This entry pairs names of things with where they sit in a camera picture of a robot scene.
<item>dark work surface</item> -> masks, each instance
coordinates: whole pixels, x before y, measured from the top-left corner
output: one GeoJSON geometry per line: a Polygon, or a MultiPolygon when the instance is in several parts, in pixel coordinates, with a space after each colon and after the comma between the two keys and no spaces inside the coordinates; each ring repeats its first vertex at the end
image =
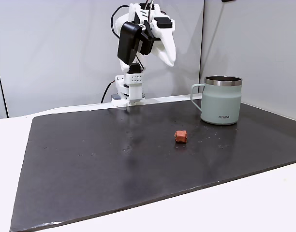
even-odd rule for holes
{"type": "Polygon", "coordinates": [[[296,162],[296,121],[242,104],[215,126],[190,101],[33,120],[11,231],[155,202],[296,162]],[[175,144],[177,130],[188,143],[175,144]]]}

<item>gray mug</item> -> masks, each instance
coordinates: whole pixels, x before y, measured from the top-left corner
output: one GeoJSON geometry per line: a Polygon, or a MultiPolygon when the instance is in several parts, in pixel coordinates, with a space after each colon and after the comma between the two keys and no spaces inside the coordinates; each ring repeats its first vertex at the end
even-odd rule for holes
{"type": "Polygon", "coordinates": [[[201,119],[216,125],[231,125],[238,121],[242,79],[232,76],[208,76],[204,84],[191,88],[191,101],[202,112],[201,119]],[[193,89],[204,86],[202,105],[193,101],[193,89]]]}

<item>stainless steel rim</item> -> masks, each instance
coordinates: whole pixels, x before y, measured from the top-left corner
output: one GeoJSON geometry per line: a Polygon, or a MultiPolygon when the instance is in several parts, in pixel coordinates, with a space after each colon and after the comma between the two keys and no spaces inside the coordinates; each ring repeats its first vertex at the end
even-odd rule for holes
{"type": "Polygon", "coordinates": [[[204,83],[212,86],[241,86],[243,79],[235,76],[208,76],[204,83]]]}

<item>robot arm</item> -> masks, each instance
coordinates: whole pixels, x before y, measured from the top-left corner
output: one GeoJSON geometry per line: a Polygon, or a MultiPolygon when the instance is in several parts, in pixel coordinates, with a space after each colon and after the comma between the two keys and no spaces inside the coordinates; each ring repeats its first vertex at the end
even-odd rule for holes
{"type": "Polygon", "coordinates": [[[146,3],[130,4],[129,12],[116,20],[119,34],[118,58],[125,74],[115,78],[119,100],[113,99],[113,105],[139,104],[142,100],[143,71],[146,69],[144,56],[152,53],[168,66],[174,66],[175,22],[153,2],[151,0],[148,3],[147,0],[146,3]]]}
{"type": "Polygon", "coordinates": [[[175,21],[164,15],[158,4],[148,3],[146,9],[145,3],[130,4],[129,13],[117,19],[116,28],[120,33],[118,58],[126,65],[134,61],[138,52],[153,53],[168,66],[174,66],[175,21]]]}

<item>small red block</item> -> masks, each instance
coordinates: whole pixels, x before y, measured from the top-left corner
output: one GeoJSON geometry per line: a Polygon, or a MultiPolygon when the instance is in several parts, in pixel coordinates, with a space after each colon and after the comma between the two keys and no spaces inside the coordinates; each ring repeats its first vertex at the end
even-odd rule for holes
{"type": "Polygon", "coordinates": [[[178,130],[175,133],[176,143],[185,144],[187,142],[187,132],[185,130],[178,130]]]}

